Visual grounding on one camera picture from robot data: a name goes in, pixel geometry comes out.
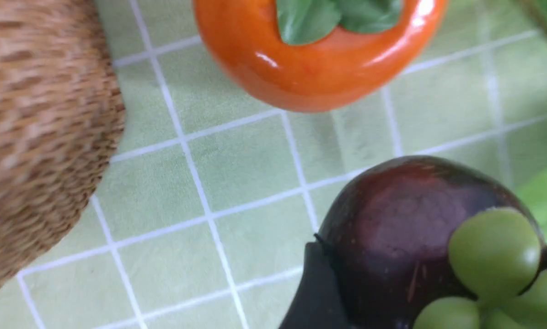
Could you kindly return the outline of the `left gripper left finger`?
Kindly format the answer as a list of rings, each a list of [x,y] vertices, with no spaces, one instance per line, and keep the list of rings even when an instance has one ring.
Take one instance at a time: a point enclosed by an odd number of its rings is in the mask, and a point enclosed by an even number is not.
[[[349,329],[331,255],[319,234],[306,243],[301,280],[281,329]]]

